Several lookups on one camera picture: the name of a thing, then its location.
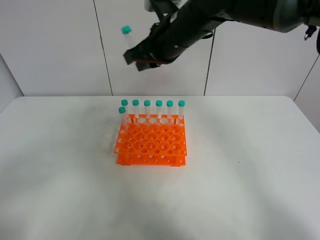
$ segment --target white wall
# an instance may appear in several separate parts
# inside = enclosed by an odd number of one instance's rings
[[[23,94],[0,54],[0,113],[13,99],[21,96],[23,96]]]
[[[320,60],[318,59],[305,81],[295,103],[320,132]]]
[[[156,13],[144,9],[144,0],[95,0],[95,4],[114,95],[204,94],[211,39],[199,41],[170,65],[138,72],[123,58],[129,47],[121,28],[130,25],[139,43],[158,21]]]
[[[92,0],[2,0],[0,52],[26,96],[111,94]]]
[[[238,22],[216,30],[207,95],[284,95],[294,99],[317,58],[305,25],[280,33]]]

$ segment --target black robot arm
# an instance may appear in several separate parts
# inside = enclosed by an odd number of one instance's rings
[[[306,24],[305,39],[320,26],[320,0],[188,0],[180,9],[171,0],[150,3],[159,22],[146,39],[123,55],[127,64],[136,62],[139,71],[172,63],[226,21],[282,33]],[[320,40],[317,45],[320,52]]]

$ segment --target teal cap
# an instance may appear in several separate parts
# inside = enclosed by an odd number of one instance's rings
[[[162,106],[162,101],[161,101],[161,100],[157,100],[157,101],[155,102],[155,105],[156,105],[157,107],[161,107],[161,106]]]
[[[121,105],[122,105],[122,106],[127,106],[127,105],[128,105],[128,100],[127,100],[127,99],[123,99],[123,100],[121,101]]]
[[[124,106],[119,107],[119,113],[124,114],[126,112],[126,108]]]
[[[186,105],[186,102],[183,100],[180,100],[178,105],[179,105],[179,107],[184,107]]]
[[[135,99],[132,101],[132,105],[133,106],[139,106],[139,100],[138,99]]]
[[[167,106],[167,107],[173,107],[173,105],[174,105],[174,102],[171,101],[171,100],[169,100],[169,101],[166,102],[166,106]]]
[[[132,32],[131,27],[129,25],[126,25],[124,27],[121,28],[121,32],[123,35],[126,35],[130,32]]]
[[[150,107],[151,102],[150,102],[149,100],[145,100],[145,101],[144,101],[144,105],[145,105],[146,107]]]

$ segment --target white table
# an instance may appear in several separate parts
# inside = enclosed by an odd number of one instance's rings
[[[1,240],[320,239],[320,135],[289,98],[161,97],[186,101],[185,167],[115,164],[121,99],[0,114]]]

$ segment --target orange test tube rack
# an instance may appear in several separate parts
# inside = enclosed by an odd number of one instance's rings
[[[120,165],[166,165],[180,167],[186,165],[187,143],[185,119],[178,115],[162,115],[157,119],[152,114],[149,119],[141,114],[135,119],[129,114],[127,126],[121,124],[114,153]]]

